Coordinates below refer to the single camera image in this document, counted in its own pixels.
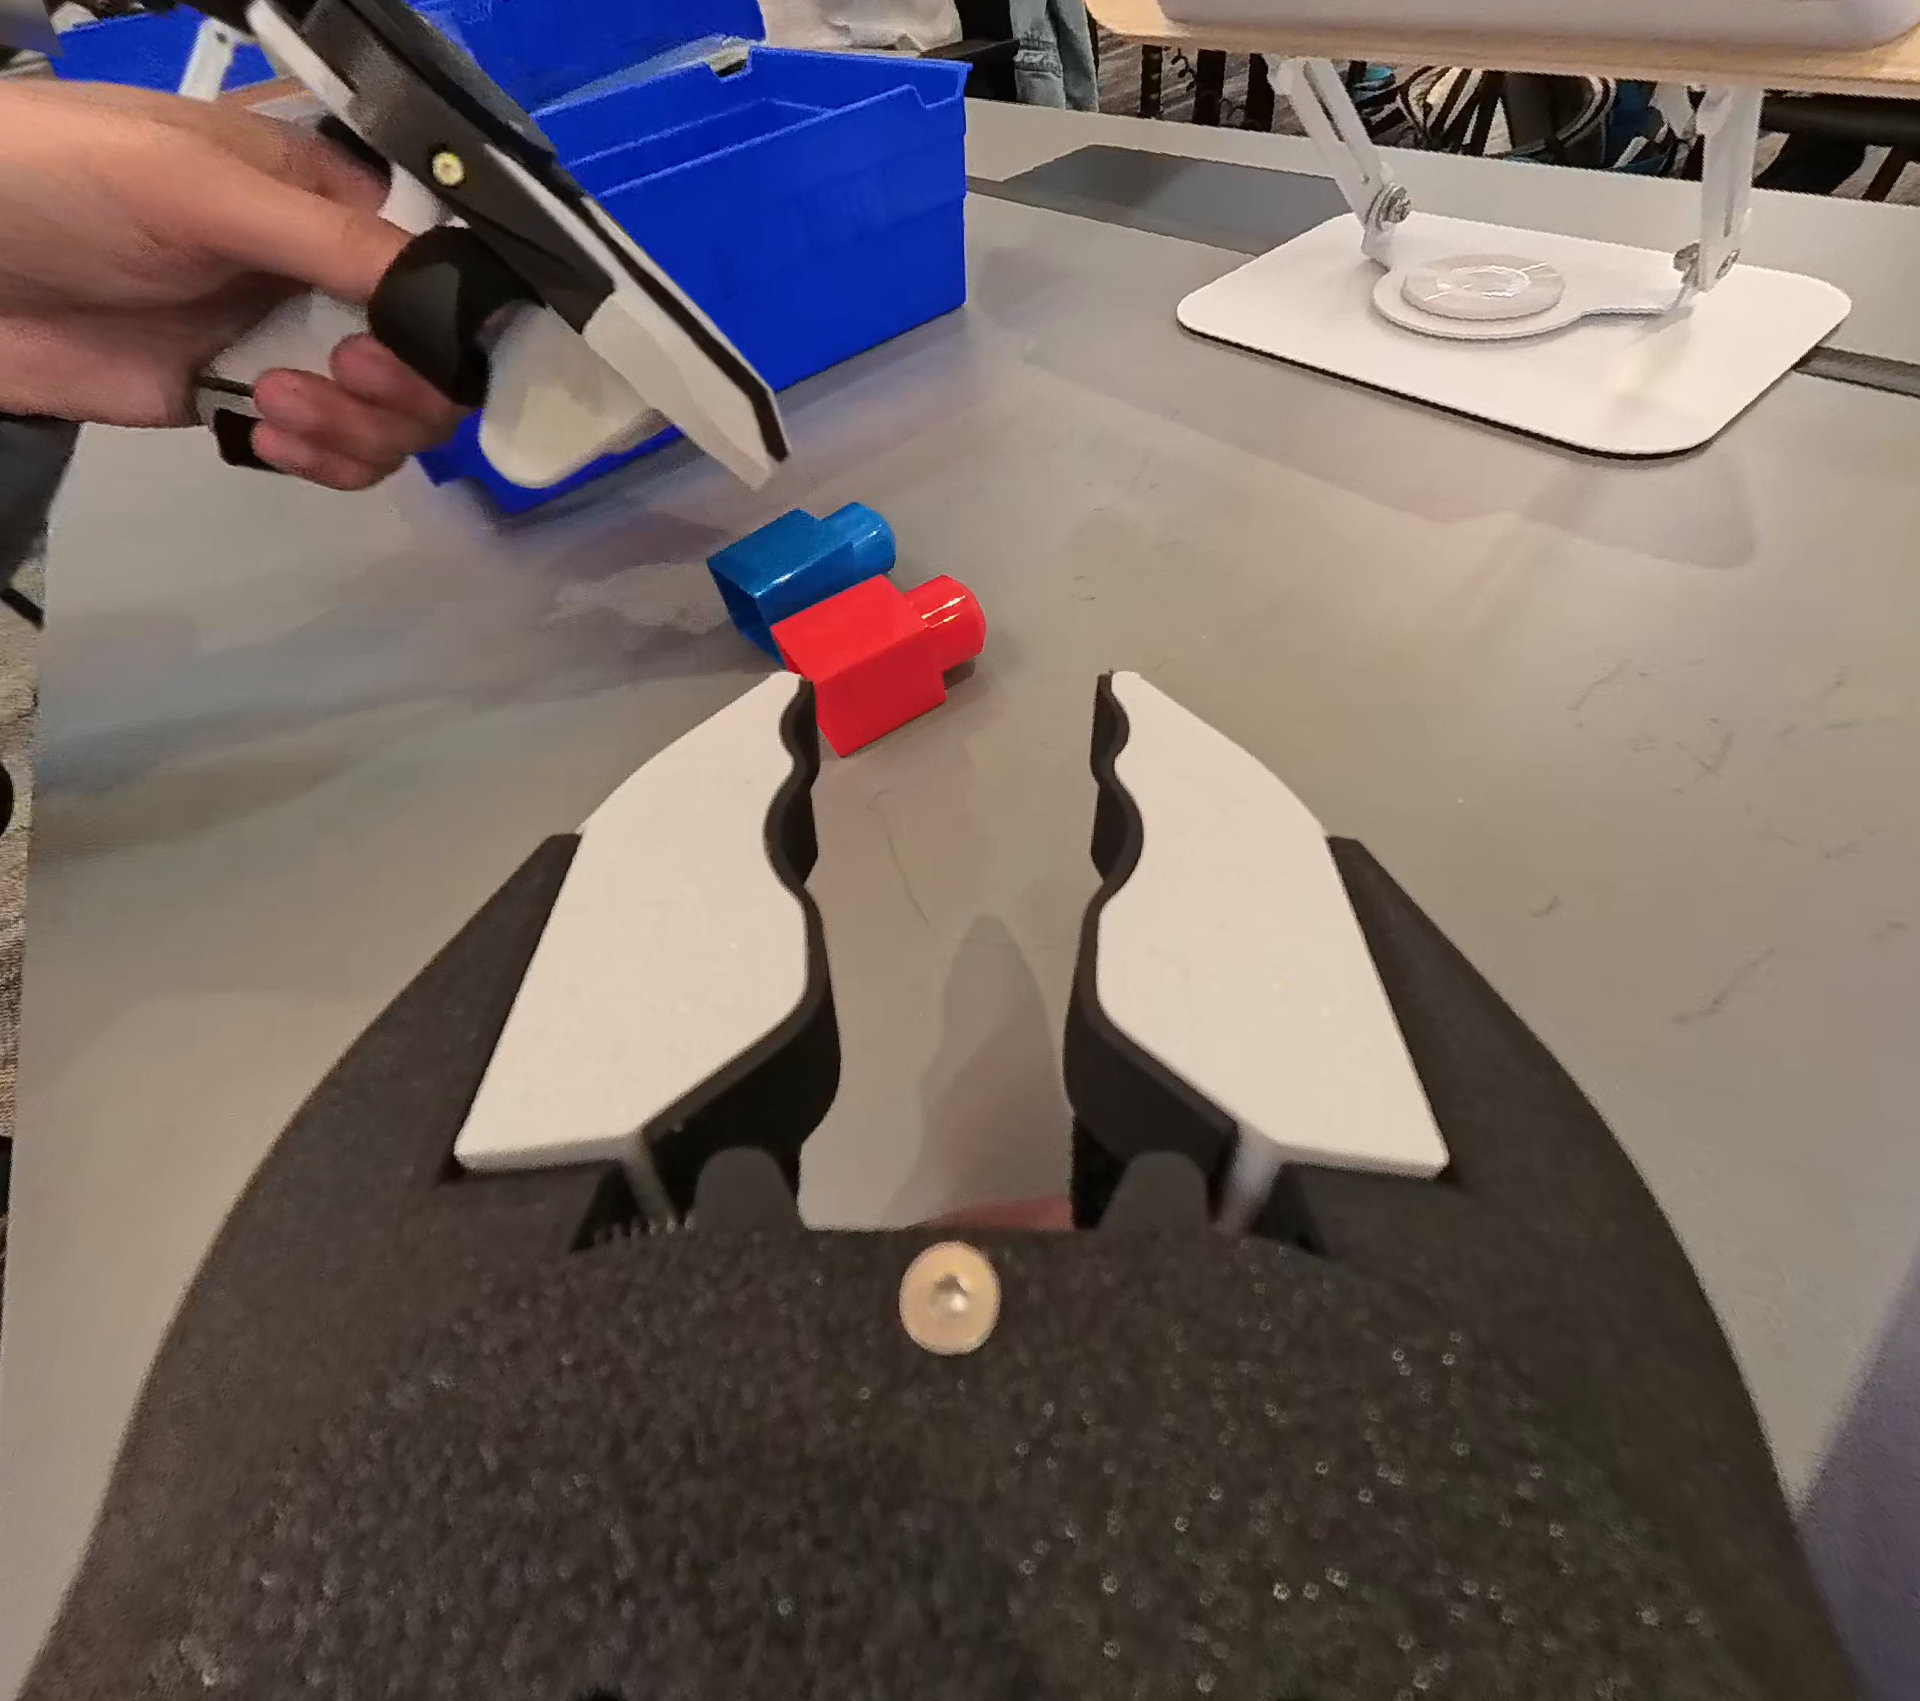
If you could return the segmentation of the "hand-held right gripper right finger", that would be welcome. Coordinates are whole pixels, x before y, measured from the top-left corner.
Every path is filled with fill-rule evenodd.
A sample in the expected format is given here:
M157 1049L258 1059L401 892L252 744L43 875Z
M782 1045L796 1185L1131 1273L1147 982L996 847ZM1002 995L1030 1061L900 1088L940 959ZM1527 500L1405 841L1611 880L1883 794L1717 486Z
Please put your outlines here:
M1264 1224L1293 1170L1412 1187L1452 1165L1326 826L1135 670L1097 681L1097 889L1066 1016L1069 1198L1101 1224L1142 1161Z

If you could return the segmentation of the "red one-stud block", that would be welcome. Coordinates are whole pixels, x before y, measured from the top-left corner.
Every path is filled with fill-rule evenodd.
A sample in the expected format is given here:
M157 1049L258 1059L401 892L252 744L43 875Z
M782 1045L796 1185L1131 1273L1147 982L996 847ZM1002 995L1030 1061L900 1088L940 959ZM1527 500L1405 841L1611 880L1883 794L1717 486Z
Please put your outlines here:
M949 677L985 652L989 621L951 577L908 588L877 577L774 623L772 637L844 758L942 706Z

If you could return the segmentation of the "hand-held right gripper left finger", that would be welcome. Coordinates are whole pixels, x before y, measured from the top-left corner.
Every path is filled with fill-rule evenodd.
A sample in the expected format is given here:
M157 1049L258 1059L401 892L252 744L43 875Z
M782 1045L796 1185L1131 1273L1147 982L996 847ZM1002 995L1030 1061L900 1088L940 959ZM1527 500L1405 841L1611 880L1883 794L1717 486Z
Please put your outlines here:
M668 1223L735 1148L800 1183L842 1079L819 771L812 687L776 675L589 814L453 1143L465 1173L614 1165Z

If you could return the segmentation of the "clear plastic bag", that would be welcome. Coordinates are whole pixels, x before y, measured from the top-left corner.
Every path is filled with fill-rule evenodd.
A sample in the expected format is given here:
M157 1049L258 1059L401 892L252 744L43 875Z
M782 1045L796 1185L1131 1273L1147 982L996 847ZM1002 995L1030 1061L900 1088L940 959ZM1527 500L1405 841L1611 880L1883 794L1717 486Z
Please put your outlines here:
M751 62L754 49L757 42L743 36L708 34L677 49L663 51L654 56L618 66L608 75L572 84L570 88L563 90L556 101L544 106L595 101L623 88L656 82L691 66L707 66L726 77Z

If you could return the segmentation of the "blue plastic bin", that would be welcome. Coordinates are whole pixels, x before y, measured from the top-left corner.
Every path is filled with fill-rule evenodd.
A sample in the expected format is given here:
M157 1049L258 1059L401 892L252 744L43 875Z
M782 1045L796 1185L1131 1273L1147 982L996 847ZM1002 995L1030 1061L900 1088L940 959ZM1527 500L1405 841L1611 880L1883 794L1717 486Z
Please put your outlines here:
M277 80L252 39L196 9L131 12L68 28L50 66L61 80L203 98Z
M692 59L763 42L758 0L407 0L526 110Z
M583 189L776 392L966 301L966 84L949 56L757 42L530 110Z

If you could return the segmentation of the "white wooden document stand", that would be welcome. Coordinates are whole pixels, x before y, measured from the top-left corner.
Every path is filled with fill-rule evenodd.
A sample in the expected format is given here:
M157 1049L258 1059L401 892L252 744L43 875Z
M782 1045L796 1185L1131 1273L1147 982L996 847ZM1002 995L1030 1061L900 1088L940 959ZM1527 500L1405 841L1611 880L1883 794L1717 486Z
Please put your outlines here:
M1745 257L1767 103L1917 101L1919 0L1089 0L1149 47L1272 56L1344 216L1287 236L1176 313L1195 336L1600 458L1717 440L1831 355L1851 286ZM1673 208L1614 241L1416 204L1364 129L1350 60L1652 82L1654 125L1699 158Z

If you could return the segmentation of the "blue one-stud block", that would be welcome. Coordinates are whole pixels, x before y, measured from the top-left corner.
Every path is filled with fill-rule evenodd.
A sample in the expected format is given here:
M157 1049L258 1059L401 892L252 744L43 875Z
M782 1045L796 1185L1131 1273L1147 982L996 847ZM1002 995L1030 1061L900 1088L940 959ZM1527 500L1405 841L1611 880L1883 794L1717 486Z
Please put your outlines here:
M896 554L893 525L873 507L851 503L829 516L789 510L719 548L707 567L732 626L778 660L776 624L887 577Z

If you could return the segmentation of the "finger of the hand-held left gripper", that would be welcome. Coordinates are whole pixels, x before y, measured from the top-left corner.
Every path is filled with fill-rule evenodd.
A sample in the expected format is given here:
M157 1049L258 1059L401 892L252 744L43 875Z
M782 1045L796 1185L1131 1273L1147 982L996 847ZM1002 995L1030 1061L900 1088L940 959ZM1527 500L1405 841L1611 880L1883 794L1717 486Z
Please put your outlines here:
M525 305L487 344L478 452L516 489L554 489L670 425L559 315Z
M608 292L581 328L589 353L751 489L792 456L778 396L692 297L614 222L587 236Z

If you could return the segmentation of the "person's left hand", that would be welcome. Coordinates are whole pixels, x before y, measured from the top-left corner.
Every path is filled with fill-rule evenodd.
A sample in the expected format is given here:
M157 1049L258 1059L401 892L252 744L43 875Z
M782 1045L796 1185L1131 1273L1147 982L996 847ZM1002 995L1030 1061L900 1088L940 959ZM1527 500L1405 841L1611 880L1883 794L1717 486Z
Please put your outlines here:
M411 232L343 148L247 109L7 80L7 417L181 430L230 344L291 299L362 309Z

